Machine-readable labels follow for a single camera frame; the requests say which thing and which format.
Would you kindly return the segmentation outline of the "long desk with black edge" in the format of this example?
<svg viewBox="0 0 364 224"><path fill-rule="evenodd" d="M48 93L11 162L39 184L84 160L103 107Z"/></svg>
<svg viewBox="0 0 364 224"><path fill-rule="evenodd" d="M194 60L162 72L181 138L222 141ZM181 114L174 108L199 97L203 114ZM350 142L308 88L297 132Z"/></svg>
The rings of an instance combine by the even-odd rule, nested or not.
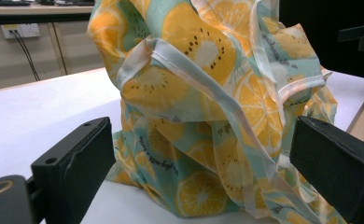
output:
<svg viewBox="0 0 364 224"><path fill-rule="evenodd" d="M87 21L93 6L42 6L31 4L26 7L0 7L1 24L45 23Z"/></svg>

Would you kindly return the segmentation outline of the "black keyboard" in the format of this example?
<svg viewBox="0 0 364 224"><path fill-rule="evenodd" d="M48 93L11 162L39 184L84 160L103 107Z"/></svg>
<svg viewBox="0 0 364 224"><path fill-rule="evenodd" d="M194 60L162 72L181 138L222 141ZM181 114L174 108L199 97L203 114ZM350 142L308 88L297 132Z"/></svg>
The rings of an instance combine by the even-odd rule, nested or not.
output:
<svg viewBox="0 0 364 224"><path fill-rule="evenodd" d="M0 0L0 7L26 7L30 5L31 3L21 0Z"/></svg>

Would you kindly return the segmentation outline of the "white wall socket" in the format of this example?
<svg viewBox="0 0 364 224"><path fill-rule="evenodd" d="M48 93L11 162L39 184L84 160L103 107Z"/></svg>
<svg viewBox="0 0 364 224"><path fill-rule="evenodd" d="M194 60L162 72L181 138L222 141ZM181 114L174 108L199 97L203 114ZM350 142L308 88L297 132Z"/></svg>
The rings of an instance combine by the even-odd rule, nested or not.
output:
<svg viewBox="0 0 364 224"><path fill-rule="evenodd" d="M36 23L5 24L1 25L5 39L17 37L39 37L40 31Z"/></svg>

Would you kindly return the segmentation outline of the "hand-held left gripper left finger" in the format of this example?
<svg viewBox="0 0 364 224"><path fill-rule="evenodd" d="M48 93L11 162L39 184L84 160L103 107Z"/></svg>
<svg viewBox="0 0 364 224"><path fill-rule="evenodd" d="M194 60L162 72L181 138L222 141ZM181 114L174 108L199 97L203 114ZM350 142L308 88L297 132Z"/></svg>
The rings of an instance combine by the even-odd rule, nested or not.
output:
<svg viewBox="0 0 364 224"><path fill-rule="evenodd" d="M78 126L31 165L35 220L79 224L114 163L110 118Z"/></svg>

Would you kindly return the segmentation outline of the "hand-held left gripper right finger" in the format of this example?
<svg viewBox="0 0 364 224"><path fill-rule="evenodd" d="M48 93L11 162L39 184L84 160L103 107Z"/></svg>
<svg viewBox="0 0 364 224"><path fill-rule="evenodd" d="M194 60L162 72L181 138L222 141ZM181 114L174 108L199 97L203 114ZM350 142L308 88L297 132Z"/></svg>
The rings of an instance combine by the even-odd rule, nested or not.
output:
<svg viewBox="0 0 364 224"><path fill-rule="evenodd" d="M364 142L319 119L297 118L290 161L351 224L364 224Z"/></svg>

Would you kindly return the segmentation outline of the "fruit print cloth bag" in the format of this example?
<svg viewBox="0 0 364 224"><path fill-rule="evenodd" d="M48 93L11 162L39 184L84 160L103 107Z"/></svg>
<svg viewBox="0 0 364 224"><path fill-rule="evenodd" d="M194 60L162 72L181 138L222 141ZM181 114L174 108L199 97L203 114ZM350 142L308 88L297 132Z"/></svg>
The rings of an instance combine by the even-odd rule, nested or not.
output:
<svg viewBox="0 0 364 224"><path fill-rule="evenodd" d="M96 0L88 36L120 92L108 179L179 217L244 210L280 224L346 224L290 163L298 117L337 103L279 0Z"/></svg>

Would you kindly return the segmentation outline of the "black curtain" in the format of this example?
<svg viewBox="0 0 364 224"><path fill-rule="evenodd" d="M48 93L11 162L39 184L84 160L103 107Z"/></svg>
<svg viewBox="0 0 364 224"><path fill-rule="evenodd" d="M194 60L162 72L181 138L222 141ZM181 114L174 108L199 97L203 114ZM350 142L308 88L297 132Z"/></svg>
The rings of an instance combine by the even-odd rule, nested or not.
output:
<svg viewBox="0 0 364 224"><path fill-rule="evenodd" d="M364 0L280 0L280 21L300 24L327 69L364 77L364 51L338 40L342 29L364 25Z"/></svg>

